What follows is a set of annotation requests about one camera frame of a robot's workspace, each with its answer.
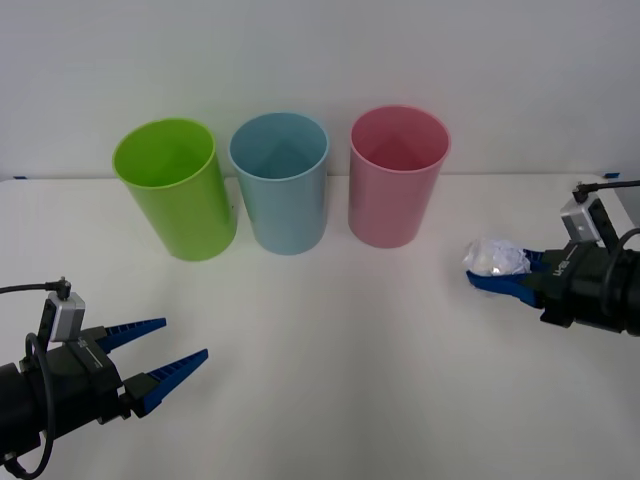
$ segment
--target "plastic cup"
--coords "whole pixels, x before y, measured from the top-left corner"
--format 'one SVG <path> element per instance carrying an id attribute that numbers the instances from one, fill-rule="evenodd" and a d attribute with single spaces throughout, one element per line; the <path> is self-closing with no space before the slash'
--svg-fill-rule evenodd
<path id="1" fill-rule="evenodd" d="M 327 223 L 329 136 L 297 113 L 249 120 L 229 144 L 256 240 L 270 252 L 295 255 L 316 245 Z"/>
<path id="2" fill-rule="evenodd" d="M 351 231 L 380 248 L 413 240 L 450 143 L 442 122 L 415 107 L 389 105 L 358 118 L 351 130 Z"/>
<path id="3" fill-rule="evenodd" d="M 204 125 L 169 118 L 139 127 L 116 148 L 113 171 L 174 257 L 205 260 L 233 240 L 216 141 Z"/>

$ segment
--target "black cylinder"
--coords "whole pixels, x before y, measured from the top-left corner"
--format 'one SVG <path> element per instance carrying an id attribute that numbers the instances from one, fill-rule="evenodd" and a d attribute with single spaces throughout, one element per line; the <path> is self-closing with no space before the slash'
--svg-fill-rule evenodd
<path id="1" fill-rule="evenodd" d="M 0 367 L 0 465 L 40 445 L 38 413 L 27 380 L 12 363 Z"/>

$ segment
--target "white wall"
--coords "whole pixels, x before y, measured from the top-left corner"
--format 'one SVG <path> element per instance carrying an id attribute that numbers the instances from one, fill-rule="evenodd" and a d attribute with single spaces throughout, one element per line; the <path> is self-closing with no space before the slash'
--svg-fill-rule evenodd
<path id="1" fill-rule="evenodd" d="M 0 175 L 110 175 L 170 115 L 226 150 L 278 109 L 325 122 L 346 173 L 351 122 L 389 102 L 447 123 L 448 172 L 607 169 L 640 154 L 639 21 L 637 0 L 4 0 Z"/>

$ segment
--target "black cable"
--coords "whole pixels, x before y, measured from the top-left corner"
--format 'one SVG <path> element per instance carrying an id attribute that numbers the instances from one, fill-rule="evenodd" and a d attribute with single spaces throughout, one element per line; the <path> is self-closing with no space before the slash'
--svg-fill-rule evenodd
<path id="1" fill-rule="evenodd" d="M 28 290 L 46 290 L 48 292 L 57 292 L 60 300 L 66 300 L 71 294 L 71 284 L 62 277 L 55 282 L 46 283 L 28 283 L 26 285 L 12 285 L 10 287 L 1 287 L 0 294 L 11 292 L 26 292 Z"/>
<path id="2" fill-rule="evenodd" d="M 22 480 L 33 480 L 35 478 L 38 478 L 49 464 L 51 452 L 53 451 L 53 441 L 56 438 L 56 412 L 55 402 L 53 399 L 53 381 L 51 378 L 49 363 L 47 362 L 47 354 L 38 342 L 38 337 L 35 333 L 27 334 L 27 338 L 25 339 L 25 349 L 27 360 L 33 357 L 32 349 L 35 350 L 35 357 L 40 364 L 40 370 L 42 370 L 42 379 L 44 380 L 44 395 L 47 404 L 47 429 L 45 430 L 46 440 L 44 443 L 44 450 L 42 451 L 42 458 L 40 459 L 40 463 L 33 472 L 27 472 L 24 467 L 22 467 L 22 465 L 18 463 L 17 458 L 12 458 L 8 462 L 6 462 L 5 468 L 14 477 L 20 478 Z"/>
<path id="3" fill-rule="evenodd" d="M 613 271 L 615 270 L 616 264 L 618 263 L 618 258 L 624 251 L 624 245 L 631 239 L 631 237 L 634 237 L 638 234 L 640 234 L 640 228 L 632 228 L 631 230 L 629 230 L 622 237 L 620 237 L 620 241 L 611 253 L 609 264 L 607 265 L 607 269 L 605 270 L 605 274 L 602 280 L 602 286 L 600 287 L 600 309 L 605 315 L 612 315 L 611 309 L 609 308 L 609 300 L 611 298 L 611 279 L 613 278 Z"/>
<path id="4" fill-rule="evenodd" d="M 0 293 L 11 293 L 11 292 L 24 292 L 27 290 L 46 290 L 47 285 L 45 283 L 30 283 L 27 285 L 13 285 L 11 287 L 2 287 L 0 288 Z"/>
<path id="5" fill-rule="evenodd" d="M 573 198 L 575 198 L 578 203 L 584 203 L 592 192 L 605 190 L 607 188 L 627 187 L 640 187 L 640 180 L 631 180 L 628 182 L 581 183 L 573 191 Z"/>

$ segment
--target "robotic arm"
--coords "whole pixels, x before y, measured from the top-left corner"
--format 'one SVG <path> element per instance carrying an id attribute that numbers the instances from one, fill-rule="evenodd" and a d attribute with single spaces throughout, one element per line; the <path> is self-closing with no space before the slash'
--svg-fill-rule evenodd
<path id="1" fill-rule="evenodd" d="M 640 228 L 619 239 L 594 193 L 639 185 L 640 181 L 578 185 L 561 210 L 571 237 L 564 249 L 525 251 L 532 273 L 483 277 L 467 272 L 469 281 L 479 289 L 543 309 L 543 322 L 565 328 L 576 322 L 640 336 L 640 253 L 624 250 Z M 598 246 L 600 240 L 604 247 Z"/>
<path id="2" fill-rule="evenodd" d="M 30 480 L 46 468 L 56 438 L 97 420 L 151 413 L 207 358 L 207 350 L 122 381 L 107 354 L 166 326 L 164 318 L 82 330 L 85 304 L 64 279 L 0 289 L 0 293 L 48 290 L 38 334 L 26 338 L 20 370 L 0 366 L 0 465 Z M 61 345 L 47 350 L 49 342 Z M 46 441 L 40 464 L 27 473 L 18 457 Z"/>

